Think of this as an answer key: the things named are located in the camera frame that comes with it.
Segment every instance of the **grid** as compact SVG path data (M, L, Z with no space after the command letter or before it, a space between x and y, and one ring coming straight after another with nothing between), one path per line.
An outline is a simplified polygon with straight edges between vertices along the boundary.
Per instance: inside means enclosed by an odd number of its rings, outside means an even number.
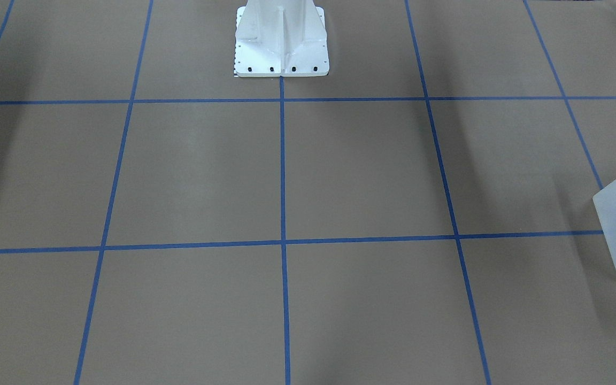
M107 207L105 216L105 224L103 227L103 235L101 243L99 245L88 245L82 247L31 247L31 248L10 248L0 249L2 253L58 253L58 252L72 252L72 251L94 251L98 252L98 258L96 261L95 277L93 280L92 291L90 293L90 300L88 304L88 311L85 321L85 327L81 340L81 348L78 356L78 366L76 367L75 383L79 384L83 359L88 342L88 336L90 334L90 326L93 317L93 309L96 300L96 292L101 277L101 266L103 263L103 256L106 251L119 251L119 250L146 250L146 249L194 249L194 248L208 248L208 247L253 247L264 245L276 245L281 247L281 266L282 266L282 278L283 278L283 309L284 309L284 379L286 385L291 383L291 358L290 358L290 336L289 336L289 290L288 290L288 265L287 265L287 245L288 244L328 244L328 243L381 243L381 242L404 242L404 241L437 241L447 240L455 241L457 247L457 254L459 257L460 268L463 273L465 290L467 292L467 302L472 315L472 321L474 324L474 331L476 334L476 342L479 346L479 353L481 356L482 368L484 370L484 378L486 383L491 383L491 375L489 371L489 363L484 352L482 343L481 327L479 317L474 304L474 298L472 295L472 286L470 283L469 273L465 266L465 258L462 247L462 240L466 239L482 239L482 238L525 238L525 237L552 237L552 236L589 236L589 235L601 235L601 230L585 230L585 231L567 231L567 232L517 232L517 233L491 233L491 234L462 234L458 230L458 225L453 209L453 202L451 192L448 187L448 181L443 164L442 148L438 141L437 131L435 127L435 120L433 116L433 109L431 102L434 101L469 101L469 100L562 100L567 107L567 112L572 120L575 132L579 138L581 149L584 151L587 161L591 168L591 172L596 178L596 182L599 188L603 188L603 183L599 177L596 169L596 164L589 153L588 146L584 139L584 136L579 129L579 124L575 117L574 111L569 103L571 100L616 100L616 96L572 96L565 93L560 77L558 76L555 64L553 63L548 49L545 45L545 41L541 36L540 29L538 28L537 21L532 13L528 0L522 0L526 12L529 15L529 19L533 24L535 33L537 34L538 41L540 42L543 54L550 65L552 75L557 83L560 91L560 96L542 96L542 97L529 97L529 96L504 96L504 97L431 97L428 94L427 83L425 80L425 71L422 66L421 53L418 47L417 38L415 36L415 27L413 25L413 18L411 16L411 10L409 0L404 0L406 7L407 19L409 23L409 29L412 39L412 49L415 52L417 59L418 70L420 73L420 82L423 91L423 97L334 97L334 98L288 98L284 96L284 79L279 79L279 97L277 98L135 98L137 92L137 84L140 76L140 68L142 64L142 57L144 55L144 48L147 43L147 37L149 34L149 23L151 21L152 8L154 0L149 0L149 7L146 14L146 20L144 22L144 30L142 34L142 41L137 59L136 67L134 70L134 80L132 83L132 92L130 92L129 98L125 99L94 99L94 100L37 100L37 101L0 101L0 105L54 105L54 104L124 104L127 105L127 114L125 117L125 124L122 130L122 139L120 141L120 150L118 151L118 160L115 164L115 173L113 176L112 190L110 193L110 200ZM15 0L10 0L5 12L5 16L0 27L0 40L3 32L5 31L8 19L14 7ZM284 106L286 103L293 102L425 102L426 112L428 114L432 137L434 141L438 168L443 182L443 190L445 192L445 199L448 206L448 214L450 216L450 222L452 224L452 234L437 234L437 235L420 235L420 236L381 236L381 237L361 237L361 238L301 238L291 239L287 237L286 231L286 147L284 146ZM116 197L118 180L120 177L120 169L122 166L122 157L125 151L125 144L127 141L127 135L129 131L130 118L132 117L132 109L135 104L139 103L278 103L280 108L279 120L280 120L280 167L281 167L281 237L280 239L269 239L259 241L231 241L231 242L208 242L208 243L168 243L168 244L118 244L107 245L107 237L109 234L111 217L113 212L113 204Z

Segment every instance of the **white metal bracket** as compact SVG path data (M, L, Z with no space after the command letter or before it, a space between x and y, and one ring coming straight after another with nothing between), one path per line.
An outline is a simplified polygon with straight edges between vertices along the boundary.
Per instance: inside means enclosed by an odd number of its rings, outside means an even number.
M313 0L249 0L237 10L236 76L325 76L325 11Z

